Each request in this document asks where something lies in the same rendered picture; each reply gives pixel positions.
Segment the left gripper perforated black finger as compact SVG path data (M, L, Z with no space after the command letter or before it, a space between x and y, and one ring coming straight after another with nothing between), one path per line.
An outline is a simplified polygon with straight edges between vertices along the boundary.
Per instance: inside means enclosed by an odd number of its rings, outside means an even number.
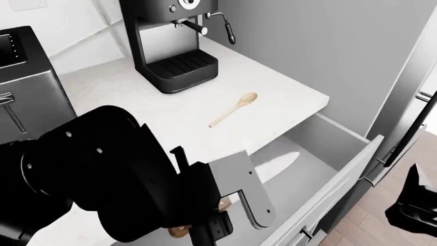
M193 246L216 246L216 242L233 233L228 212L215 213L201 223L191 226Z

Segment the left gripper thin black finger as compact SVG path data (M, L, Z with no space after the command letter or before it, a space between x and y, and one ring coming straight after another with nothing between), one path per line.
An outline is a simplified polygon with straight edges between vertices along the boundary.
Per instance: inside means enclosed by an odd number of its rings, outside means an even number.
M180 176L185 177L187 174L187 171L188 171L188 161L187 161L183 147L181 147L181 146L175 147L174 149L172 149L170 151L170 153L172 153L174 155L174 157L177 161L179 171L180 171Z

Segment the grey drawer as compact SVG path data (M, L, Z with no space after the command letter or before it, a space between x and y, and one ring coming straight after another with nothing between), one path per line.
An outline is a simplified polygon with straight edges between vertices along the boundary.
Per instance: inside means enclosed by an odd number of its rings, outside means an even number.
M263 230L245 222L241 202L228 208L233 233L218 246L318 246L327 233L317 231L321 219L356 184L382 143L372 141L333 120L315 114L251 155L257 164L299 151L299 157L264 184L276 219ZM300 233L306 226L314 235Z

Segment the wooden spoon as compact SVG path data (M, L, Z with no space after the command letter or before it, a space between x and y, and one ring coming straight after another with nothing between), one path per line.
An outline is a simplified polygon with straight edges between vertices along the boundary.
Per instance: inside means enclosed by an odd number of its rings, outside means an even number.
M234 106L233 108L231 108L228 112L226 112L225 114L223 114L222 116L220 116L219 118L217 118L215 121L213 121L211 124L209 124L208 126L210 128L216 126L219 122L221 122L222 120L224 120L227 116L229 116L230 114L232 114L233 112L235 112L236 110L238 110L239 108L246 106L248 104L251 104L252 102L254 102L257 99L258 95L255 92L249 92L247 94L244 94L240 100L237 102L236 106Z

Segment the black espresso machine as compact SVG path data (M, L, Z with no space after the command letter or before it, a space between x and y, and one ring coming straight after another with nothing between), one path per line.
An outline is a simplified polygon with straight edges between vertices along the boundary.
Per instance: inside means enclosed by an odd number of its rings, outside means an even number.
M219 61L199 48L202 34L172 21L224 16L219 0L119 0L135 69L174 94L217 77Z

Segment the stainless steel fridge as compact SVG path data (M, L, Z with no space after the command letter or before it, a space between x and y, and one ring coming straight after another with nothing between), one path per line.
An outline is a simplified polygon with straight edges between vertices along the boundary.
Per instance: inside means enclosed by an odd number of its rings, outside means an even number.
M385 137L363 175L363 180L371 186L376 187L387 176L427 128L423 122L394 163L390 167L384 167L385 162L392 155L399 141L426 106L426 102L416 99L416 96L429 99L427 96L420 95L420 93L424 92L421 89L422 85L426 82L435 66L437 66L437 5L434 7L404 67L397 76L378 117L367 134L368 137L375 137L376 135Z

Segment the black portafilter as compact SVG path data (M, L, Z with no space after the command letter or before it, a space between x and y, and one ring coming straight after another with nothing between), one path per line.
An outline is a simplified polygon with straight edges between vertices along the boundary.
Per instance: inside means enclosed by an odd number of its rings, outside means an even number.
M196 24L194 22L190 22L187 18L183 18L180 20L174 20L172 21L172 23L177 26L177 25L185 25L189 28L191 28L192 30L195 30L196 32L202 34L203 36L206 35L208 33L208 28L201 26L199 24Z

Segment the stainless steel toaster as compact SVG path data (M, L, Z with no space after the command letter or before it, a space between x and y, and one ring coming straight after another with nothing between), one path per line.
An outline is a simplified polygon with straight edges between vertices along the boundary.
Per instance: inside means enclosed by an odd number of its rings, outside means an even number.
M37 139L75 117L33 29L0 30L0 144Z

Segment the white wall plate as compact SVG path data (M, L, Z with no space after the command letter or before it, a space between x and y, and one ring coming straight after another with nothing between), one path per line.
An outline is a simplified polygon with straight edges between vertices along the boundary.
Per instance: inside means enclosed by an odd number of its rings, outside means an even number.
M46 8L46 0L8 0L15 12Z

